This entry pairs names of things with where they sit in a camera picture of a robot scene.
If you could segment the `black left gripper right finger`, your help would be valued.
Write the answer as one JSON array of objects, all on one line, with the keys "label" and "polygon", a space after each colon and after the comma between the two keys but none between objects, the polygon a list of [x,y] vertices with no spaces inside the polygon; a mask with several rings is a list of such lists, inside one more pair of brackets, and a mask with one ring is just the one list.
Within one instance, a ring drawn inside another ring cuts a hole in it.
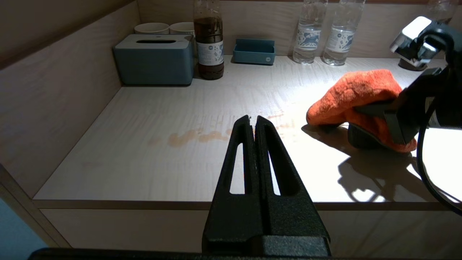
[{"label": "black left gripper right finger", "polygon": [[313,238],[328,245],[327,229],[281,137],[262,116],[257,117],[255,142],[264,232]]}]

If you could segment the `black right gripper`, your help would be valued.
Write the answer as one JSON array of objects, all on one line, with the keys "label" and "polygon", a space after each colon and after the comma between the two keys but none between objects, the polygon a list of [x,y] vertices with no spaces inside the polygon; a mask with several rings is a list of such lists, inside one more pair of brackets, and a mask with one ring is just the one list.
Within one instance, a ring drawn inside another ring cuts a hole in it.
[{"label": "black right gripper", "polygon": [[[377,101],[355,106],[361,114],[384,117],[396,144],[408,144],[422,127],[460,130],[461,75],[455,69],[425,70],[393,101]],[[349,123],[348,143],[356,149],[385,149],[374,135]]]}]

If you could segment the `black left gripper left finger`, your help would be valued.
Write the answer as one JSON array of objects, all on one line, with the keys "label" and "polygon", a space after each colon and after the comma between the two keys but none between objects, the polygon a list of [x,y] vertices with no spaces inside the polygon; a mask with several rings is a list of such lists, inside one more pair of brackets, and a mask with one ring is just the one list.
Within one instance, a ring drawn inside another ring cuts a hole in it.
[{"label": "black left gripper left finger", "polygon": [[[244,152],[244,194],[232,194],[238,146]],[[253,129],[245,115],[233,125],[221,173],[202,234],[203,253],[249,253],[248,241],[261,234],[260,184]]]}]

